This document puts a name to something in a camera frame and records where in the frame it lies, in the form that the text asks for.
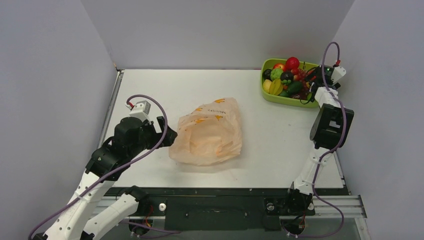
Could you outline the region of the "purple grape bunch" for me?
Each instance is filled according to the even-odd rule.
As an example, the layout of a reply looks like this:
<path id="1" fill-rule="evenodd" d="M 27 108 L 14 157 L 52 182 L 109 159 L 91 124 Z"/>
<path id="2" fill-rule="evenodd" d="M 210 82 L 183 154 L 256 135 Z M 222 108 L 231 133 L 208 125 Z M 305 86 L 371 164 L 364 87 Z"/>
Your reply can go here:
<path id="1" fill-rule="evenodd" d="M 294 74 L 294 81 L 301 81 L 303 83 L 303 89 L 298 94 L 290 95 L 291 98 L 306 100 L 309 94 L 310 84 L 308 83 L 307 77 L 310 71 L 302 68 L 292 69 L 291 72 Z"/>

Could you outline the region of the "dark green avocado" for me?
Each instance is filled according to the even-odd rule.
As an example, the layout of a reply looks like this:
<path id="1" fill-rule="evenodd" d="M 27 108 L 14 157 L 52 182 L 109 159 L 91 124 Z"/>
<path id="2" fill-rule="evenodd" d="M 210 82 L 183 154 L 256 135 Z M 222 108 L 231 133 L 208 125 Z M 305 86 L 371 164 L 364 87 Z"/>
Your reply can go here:
<path id="1" fill-rule="evenodd" d="M 286 92 L 289 96 L 291 96 L 298 94 L 303 88 L 304 85 L 301 81 L 293 81 L 290 85 L 288 85 Z"/>

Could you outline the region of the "red pomegranate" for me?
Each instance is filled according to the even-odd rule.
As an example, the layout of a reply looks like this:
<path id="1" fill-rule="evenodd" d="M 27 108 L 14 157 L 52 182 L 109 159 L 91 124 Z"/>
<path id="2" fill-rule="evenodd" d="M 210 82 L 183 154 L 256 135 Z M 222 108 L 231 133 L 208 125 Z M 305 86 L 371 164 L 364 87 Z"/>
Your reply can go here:
<path id="1" fill-rule="evenodd" d="M 287 71 L 291 71 L 293 69 L 298 69 L 300 66 L 300 61 L 298 58 L 292 56 L 289 57 L 285 62 L 285 68 Z"/>

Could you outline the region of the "dark mangosteen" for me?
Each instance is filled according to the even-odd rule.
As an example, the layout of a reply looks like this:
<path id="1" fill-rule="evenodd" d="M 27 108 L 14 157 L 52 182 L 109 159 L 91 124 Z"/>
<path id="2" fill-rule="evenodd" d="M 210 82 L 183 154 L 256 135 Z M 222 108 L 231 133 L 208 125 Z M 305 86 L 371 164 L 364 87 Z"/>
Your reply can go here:
<path id="1" fill-rule="evenodd" d="M 294 74 L 290 71 L 284 71 L 281 75 L 280 75 L 280 80 L 282 82 L 283 85 L 290 85 L 293 80 L 294 80 Z"/>

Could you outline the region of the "translucent orange plastic bag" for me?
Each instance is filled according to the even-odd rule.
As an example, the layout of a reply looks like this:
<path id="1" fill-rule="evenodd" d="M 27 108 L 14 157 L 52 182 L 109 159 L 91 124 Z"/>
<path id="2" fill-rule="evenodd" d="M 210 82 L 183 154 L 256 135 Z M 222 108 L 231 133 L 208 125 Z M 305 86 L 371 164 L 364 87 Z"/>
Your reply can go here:
<path id="1" fill-rule="evenodd" d="M 233 97 L 202 104 L 179 118 L 169 157 L 179 163 L 210 166 L 241 154 L 242 119 Z"/>

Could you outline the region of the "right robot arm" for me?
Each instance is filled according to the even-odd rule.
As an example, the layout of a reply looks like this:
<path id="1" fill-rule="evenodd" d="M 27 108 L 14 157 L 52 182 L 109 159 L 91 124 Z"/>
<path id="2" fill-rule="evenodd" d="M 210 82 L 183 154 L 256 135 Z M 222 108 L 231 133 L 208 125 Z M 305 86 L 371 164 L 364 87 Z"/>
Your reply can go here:
<path id="1" fill-rule="evenodd" d="M 306 74 L 310 95 L 308 101 L 319 106 L 309 139 L 313 146 L 299 176 L 282 199 L 283 209 L 290 215 L 305 214 L 311 205 L 314 188 L 321 170 L 334 151 L 342 147 L 351 127 L 354 111 L 343 106 L 338 97 L 338 81 L 346 70 L 338 63 L 319 65 Z"/>

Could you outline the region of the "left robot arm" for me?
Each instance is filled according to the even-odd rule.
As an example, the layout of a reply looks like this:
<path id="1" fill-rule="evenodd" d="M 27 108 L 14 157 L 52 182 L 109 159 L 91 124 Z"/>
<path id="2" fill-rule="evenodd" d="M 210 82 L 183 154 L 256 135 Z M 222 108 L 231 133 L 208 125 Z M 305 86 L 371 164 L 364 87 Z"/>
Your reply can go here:
<path id="1" fill-rule="evenodd" d="M 170 147 L 177 133 L 168 118 L 157 117 L 156 132 L 147 115 L 128 116 L 114 128 L 114 134 L 95 150 L 69 202 L 48 216 L 29 233 L 29 240 L 99 240 L 124 218 L 149 209 L 148 193 L 138 186 L 126 188 L 121 197 L 92 217 L 99 201 L 122 173 L 162 147 Z"/>

